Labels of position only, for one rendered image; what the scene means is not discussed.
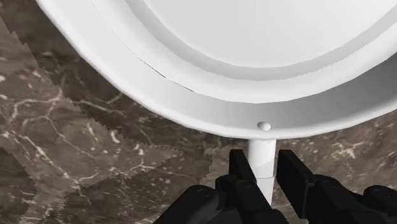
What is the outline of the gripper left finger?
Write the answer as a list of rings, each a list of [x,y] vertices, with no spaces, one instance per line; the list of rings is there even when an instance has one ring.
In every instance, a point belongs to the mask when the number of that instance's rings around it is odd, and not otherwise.
[[[228,174],[215,187],[187,188],[153,224],[289,224],[258,188],[242,150],[229,153]]]

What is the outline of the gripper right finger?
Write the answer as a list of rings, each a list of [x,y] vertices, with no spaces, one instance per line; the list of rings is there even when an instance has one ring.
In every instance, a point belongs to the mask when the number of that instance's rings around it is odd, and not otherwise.
[[[362,194],[314,174],[291,150],[278,152],[276,180],[308,224],[397,224],[397,190],[372,185]]]

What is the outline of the white cylindrical stick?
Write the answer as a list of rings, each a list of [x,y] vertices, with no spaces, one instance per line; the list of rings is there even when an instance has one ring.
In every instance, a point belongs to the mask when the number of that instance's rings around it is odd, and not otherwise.
[[[272,204],[276,140],[249,140],[247,160],[257,185],[267,202]]]

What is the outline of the white toilet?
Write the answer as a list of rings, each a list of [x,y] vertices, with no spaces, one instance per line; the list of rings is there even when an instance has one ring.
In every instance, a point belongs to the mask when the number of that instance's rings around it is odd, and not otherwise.
[[[242,139],[340,130],[397,109],[397,0],[36,0],[112,86]]]

